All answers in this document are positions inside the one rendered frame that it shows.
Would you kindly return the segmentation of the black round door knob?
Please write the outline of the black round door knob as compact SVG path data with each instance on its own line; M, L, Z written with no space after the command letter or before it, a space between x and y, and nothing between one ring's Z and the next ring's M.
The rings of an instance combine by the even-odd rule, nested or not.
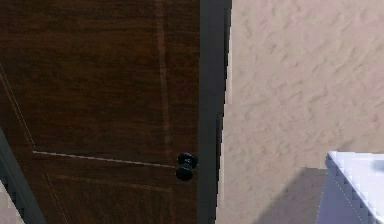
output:
M194 169L198 166L198 158L190 152L182 152L177 162L176 177L181 181L190 181L193 178Z

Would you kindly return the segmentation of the white bathtub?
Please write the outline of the white bathtub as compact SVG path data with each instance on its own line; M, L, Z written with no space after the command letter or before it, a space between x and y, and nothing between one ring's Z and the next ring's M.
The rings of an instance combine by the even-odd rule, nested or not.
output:
M329 151L315 224L384 224L384 154Z

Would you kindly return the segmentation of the dark brown wooden door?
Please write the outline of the dark brown wooden door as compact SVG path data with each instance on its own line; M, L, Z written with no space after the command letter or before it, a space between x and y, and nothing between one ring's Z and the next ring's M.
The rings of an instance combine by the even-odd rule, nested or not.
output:
M46 224L197 224L200 0L0 0L0 128Z

